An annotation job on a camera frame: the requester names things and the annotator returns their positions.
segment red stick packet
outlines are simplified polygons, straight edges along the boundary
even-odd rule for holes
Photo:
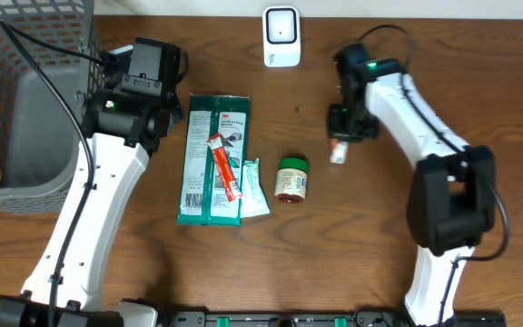
[[[227,155],[223,148],[222,138],[223,136],[217,133],[207,141],[207,144],[213,151],[213,159],[215,160],[217,171],[222,178],[223,188],[225,189],[225,194],[227,194],[227,200],[231,202],[241,198],[242,192],[240,191],[240,186],[235,182],[232,168],[229,166],[229,161],[227,160]]]

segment white wall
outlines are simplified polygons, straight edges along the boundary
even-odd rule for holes
[[[260,16],[294,5],[307,17],[523,19],[523,0],[96,0],[98,15]]]

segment brown wood surface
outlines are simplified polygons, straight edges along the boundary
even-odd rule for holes
[[[302,59],[294,68],[262,61],[260,18],[97,17],[105,48],[137,35],[189,51],[189,94],[252,97],[248,158],[261,158],[271,215],[240,228],[178,226],[186,122],[161,143],[134,189],[105,278],[105,303],[145,297],[164,306],[212,311],[353,311],[398,306],[410,287],[416,245],[405,219],[410,166],[383,129],[353,144],[347,163],[330,164],[325,117],[338,102],[332,56],[367,28],[398,23],[417,40],[411,73],[438,115],[497,158],[498,189],[512,219],[508,252],[470,263],[458,309],[500,309],[523,325],[523,22],[302,19]],[[402,57],[402,35],[368,40],[377,56]],[[305,203],[272,197],[278,159],[310,159]],[[18,294],[54,228],[57,214],[0,213],[0,294]],[[500,241],[501,224],[478,253]]]

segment green connector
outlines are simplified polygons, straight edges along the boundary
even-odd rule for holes
[[[217,327],[229,327],[229,318],[217,318]]]
[[[345,318],[334,319],[334,327],[346,327],[346,319]]]

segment teal plastic packet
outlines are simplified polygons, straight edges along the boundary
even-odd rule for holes
[[[242,200],[227,200],[207,140],[223,135],[223,148],[241,188],[250,102],[244,96],[191,95],[177,223],[241,225]]]

